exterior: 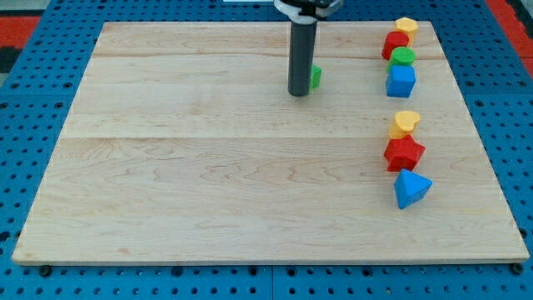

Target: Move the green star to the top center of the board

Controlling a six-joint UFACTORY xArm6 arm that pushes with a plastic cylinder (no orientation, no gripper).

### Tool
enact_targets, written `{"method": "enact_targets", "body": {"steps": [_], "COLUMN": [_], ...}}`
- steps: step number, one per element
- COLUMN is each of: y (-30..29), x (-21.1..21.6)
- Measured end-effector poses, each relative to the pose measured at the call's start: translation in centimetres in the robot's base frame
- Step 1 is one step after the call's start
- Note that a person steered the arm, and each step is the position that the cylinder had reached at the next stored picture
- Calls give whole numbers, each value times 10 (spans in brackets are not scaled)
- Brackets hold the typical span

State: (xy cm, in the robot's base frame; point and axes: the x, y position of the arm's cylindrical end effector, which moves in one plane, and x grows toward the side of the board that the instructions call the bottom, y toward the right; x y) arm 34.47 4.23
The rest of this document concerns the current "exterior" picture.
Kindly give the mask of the white and black rod mount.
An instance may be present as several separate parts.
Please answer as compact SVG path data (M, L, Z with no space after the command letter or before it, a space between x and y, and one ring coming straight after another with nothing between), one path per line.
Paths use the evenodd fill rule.
M273 3L294 23L315 23L338 11L344 0L274 0Z

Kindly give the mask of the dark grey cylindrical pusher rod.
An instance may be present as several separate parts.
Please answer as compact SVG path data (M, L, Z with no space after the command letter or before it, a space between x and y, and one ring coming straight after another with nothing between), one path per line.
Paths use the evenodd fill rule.
M316 23L291 23L287 91L306 96L311 88L311 70L316 41Z

